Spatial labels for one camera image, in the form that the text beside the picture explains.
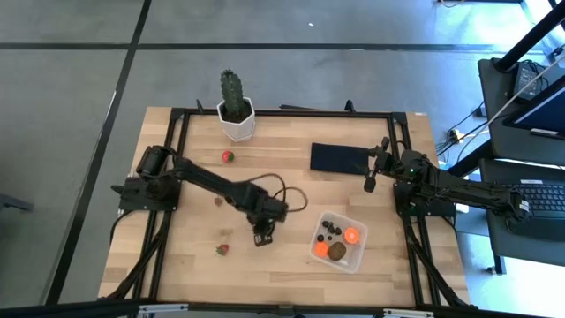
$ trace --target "black metal frame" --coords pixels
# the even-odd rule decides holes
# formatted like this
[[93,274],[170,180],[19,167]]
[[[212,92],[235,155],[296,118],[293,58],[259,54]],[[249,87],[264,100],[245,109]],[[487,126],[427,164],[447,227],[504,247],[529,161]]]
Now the black metal frame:
[[[212,109],[203,109],[201,107],[198,107],[196,109],[172,109],[171,111],[171,116],[170,116],[170,121],[169,121],[169,127],[167,130],[167,137],[165,138],[165,146],[166,145],[170,145],[171,139],[172,139],[172,134],[174,132],[174,126],[178,120],[178,114],[182,112],[182,114],[184,115],[183,118],[183,125],[182,125],[182,130],[180,133],[180,137],[179,137],[179,144],[177,147],[177,151],[180,151],[179,153],[182,153],[184,147],[185,147],[185,141],[187,138],[187,132],[188,132],[188,125],[189,125],[189,121],[190,121],[190,116],[191,115],[204,115],[204,116],[217,116],[217,110],[212,110]],[[309,110],[309,109],[304,109],[304,108],[299,108],[299,107],[293,107],[293,109],[291,110],[255,110],[255,114],[256,116],[284,116],[284,117],[346,117],[346,118],[375,118],[375,119],[384,119],[387,121],[387,125],[388,125],[388,134],[389,137],[392,141],[392,153],[395,156],[396,159],[400,159],[400,151],[398,149],[398,143],[401,143],[401,141],[399,141],[396,137],[396,129],[395,129],[395,124],[400,125],[401,127],[401,131],[402,131],[402,136],[403,136],[403,140],[402,143],[404,144],[404,148],[405,149],[411,149],[411,139],[410,139],[410,134],[409,134],[409,130],[408,130],[408,121],[406,119],[406,114],[405,113],[388,113],[388,112],[357,112],[355,111],[355,108],[353,107],[353,103],[351,101],[348,101],[345,105],[345,109],[343,111],[330,111],[330,110]],[[144,251],[147,250],[146,246],[148,246],[151,238],[153,237],[153,232],[154,232],[154,218],[156,217],[156,211],[151,211],[150,212],[150,217],[147,221],[147,227],[146,227],[146,234],[144,237],[144,249],[142,249],[142,253]],[[150,287],[150,292],[149,292],[149,298],[150,299],[156,299],[157,296],[157,290],[158,290],[158,286],[159,286],[159,281],[160,281],[160,277],[161,277],[161,271],[162,271],[162,263],[164,260],[164,252],[165,252],[165,247],[166,247],[166,237],[169,234],[169,224],[170,224],[170,216],[171,216],[171,211],[166,211],[163,221],[166,223],[166,227],[165,227],[165,242],[162,244],[162,246],[159,247],[159,250],[157,252],[157,257],[155,259],[155,263],[154,263],[154,271],[153,271],[153,275],[152,275],[152,281],[151,281],[151,287]],[[419,228],[419,232],[420,232],[420,238],[422,240],[422,247],[424,248],[426,255],[431,259],[432,258],[432,250],[430,247],[430,241],[429,241],[429,236],[428,236],[428,232],[427,232],[427,227],[426,227],[426,219],[423,216],[418,217],[417,220],[418,223],[418,228]],[[406,228],[406,226],[411,226],[411,220],[409,216],[406,216],[405,218],[403,218],[403,227],[404,229]],[[422,285],[419,279],[419,274],[418,274],[418,261],[417,261],[417,256],[415,255],[414,251],[409,247],[408,245],[408,234],[405,233],[405,239],[406,239],[406,247],[407,247],[407,253],[408,253],[408,261],[410,264],[410,271],[411,271],[411,280],[412,280],[412,287],[413,287],[413,292],[414,292],[414,301],[415,304],[417,306],[420,305],[424,305],[424,297],[423,297],[423,293],[422,293]],[[134,293],[132,295],[133,299],[137,299],[141,293],[141,285],[143,285],[143,278],[144,276],[142,275],[139,280],[136,282],[136,285],[134,287]],[[439,290],[436,286],[436,284],[433,282],[432,276],[430,273],[428,273],[428,283],[430,286],[430,292],[432,295],[432,303],[433,305],[440,305],[441,301],[440,301],[440,294],[439,294]],[[219,306],[216,307],[215,304],[206,304],[206,308],[213,308],[213,309],[208,309],[208,310],[236,310],[238,307],[240,307],[240,305],[229,305],[229,306]],[[259,306],[257,308],[260,308],[259,311],[263,312],[265,307],[264,306]],[[361,313],[365,313],[366,311],[358,311],[358,310],[353,310],[356,314],[361,314]]]
[[[403,143],[405,149],[411,148],[410,134],[408,130],[408,123],[406,120],[406,115],[404,113],[383,113],[383,112],[356,112],[353,105],[348,101],[346,105],[346,110],[344,111],[323,111],[323,110],[255,110],[258,116],[287,116],[287,117],[348,117],[348,118],[375,118],[375,119],[385,119],[388,124],[388,133],[392,141],[392,152],[395,157],[399,157],[400,151],[398,149],[398,143]],[[169,121],[169,128],[166,137],[166,143],[170,144],[170,139],[174,131],[174,126],[176,125],[179,115],[183,115],[183,123],[181,128],[181,133],[179,136],[179,142],[177,146],[177,151],[182,154],[185,148],[185,141],[188,132],[188,124],[190,115],[212,115],[216,116],[216,110],[204,110],[202,108],[197,109],[172,109]],[[396,127],[399,124],[401,126],[403,140],[397,140],[396,138]],[[148,299],[123,299],[127,290],[122,289],[117,292],[118,299],[101,299],[99,301],[87,302],[87,303],[76,303],[76,304],[63,304],[55,306],[38,306],[38,307],[24,307],[24,308],[11,308],[0,310],[0,315],[6,316],[19,316],[19,317],[38,317],[46,315],[54,316],[65,316],[65,317],[113,317],[118,315],[129,315],[135,316],[138,312],[146,312],[149,310],[147,306],[150,305],[167,305],[171,304],[169,302],[161,302],[156,299],[157,287],[159,284],[159,278],[162,271],[162,262],[164,256],[164,250],[166,247],[166,237],[169,234],[170,228],[170,216],[172,211],[165,211],[162,223],[163,229],[163,239],[162,243],[157,247],[160,253],[157,254],[154,272],[151,282],[150,297]],[[532,317],[528,315],[521,314],[507,314],[500,312],[492,312],[486,310],[478,310],[476,307],[467,306],[462,303],[460,299],[455,296],[457,302],[449,302],[450,306],[442,306],[439,300],[439,294],[437,293],[437,286],[434,282],[443,282],[443,286],[448,288],[447,283],[441,277],[441,273],[434,267],[431,248],[429,246],[429,238],[427,237],[427,229],[425,224],[425,218],[418,218],[418,227],[420,229],[420,237],[422,239],[422,246],[414,243],[413,240],[416,239],[411,227],[411,220],[409,216],[403,217],[403,227],[406,233],[406,246],[408,248],[409,264],[411,268],[412,284],[414,290],[414,299],[416,306],[414,307],[343,307],[343,306],[282,306],[282,305],[254,305],[254,304],[223,304],[223,303],[175,303],[173,306],[178,310],[191,310],[191,311],[229,311],[229,312],[255,312],[255,313],[272,313],[292,316],[294,314],[374,314],[375,316],[383,317],[385,314],[398,316],[397,312],[406,311],[412,314],[417,314],[420,312],[428,312],[433,314],[435,317]],[[146,236],[150,236],[153,231],[154,223],[148,220]],[[434,299],[436,303],[432,305],[424,304],[422,297],[421,283],[419,281],[418,275],[418,264],[416,260],[416,255],[424,263],[425,267],[428,269],[428,279],[432,294],[432,301]],[[150,254],[144,254],[144,260],[148,260]],[[142,285],[142,277],[137,282]]]

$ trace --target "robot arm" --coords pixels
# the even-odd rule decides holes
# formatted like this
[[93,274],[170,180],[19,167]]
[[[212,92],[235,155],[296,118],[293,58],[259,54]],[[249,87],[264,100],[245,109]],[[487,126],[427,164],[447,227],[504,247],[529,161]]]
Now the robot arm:
[[[169,155],[173,157],[173,169],[160,173]],[[275,230],[275,222],[284,222],[289,211],[289,205],[284,199],[281,201],[269,196],[267,190],[253,182],[229,181],[178,156],[170,148],[147,147],[136,171],[143,180],[138,193],[154,201],[170,197],[174,193],[171,188],[177,186],[177,180],[190,182],[222,196],[236,210],[247,214],[247,220],[253,227],[256,246],[264,246],[273,241],[271,235]],[[125,191],[120,194],[122,199],[128,195]]]
[[529,203],[521,194],[502,185],[475,182],[450,175],[430,163],[426,155],[414,150],[404,150],[397,161],[387,152],[389,140],[369,150],[375,156],[372,170],[365,176],[365,190],[372,192],[376,174],[382,174],[410,185],[411,197],[424,201],[432,199],[462,203],[477,208],[491,209],[507,222],[522,223],[531,217]]

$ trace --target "potted cactus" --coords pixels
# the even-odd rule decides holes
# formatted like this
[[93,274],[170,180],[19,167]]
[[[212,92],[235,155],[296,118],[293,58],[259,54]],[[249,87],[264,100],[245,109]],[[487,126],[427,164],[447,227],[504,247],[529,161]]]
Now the potted cactus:
[[244,97],[241,80],[232,70],[222,73],[222,97],[216,108],[223,132],[234,141],[248,140],[255,129],[251,99]]

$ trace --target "cactus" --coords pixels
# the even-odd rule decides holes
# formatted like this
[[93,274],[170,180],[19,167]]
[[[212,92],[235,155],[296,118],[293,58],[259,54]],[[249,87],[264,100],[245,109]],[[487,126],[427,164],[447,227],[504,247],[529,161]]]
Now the cactus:
[[224,120],[227,118],[230,122],[241,123],[249,116],[246,111],[248,106],[244,101],[241,80],[232,70],[225,70],[222,73],[221,81],[225,108]]

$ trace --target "strawberry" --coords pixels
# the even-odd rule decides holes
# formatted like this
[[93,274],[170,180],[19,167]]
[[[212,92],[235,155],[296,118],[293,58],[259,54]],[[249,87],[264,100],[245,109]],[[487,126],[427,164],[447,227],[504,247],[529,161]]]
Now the strawberry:
[[227,245],[227,244],[222,244],[222,245],[218,246],[218,247],[215,249],[215,252],[216,252],[218,255],[225,256],[225,255],[228,253],[229,250],[230,250],[230,246],[229,246],[229,245]]
[[225,163],[231,163],[234,159],[235,159],[235,156],[233,155],[233,153],[231,151],[226,150],[226,151],[223,152],[222,160]]

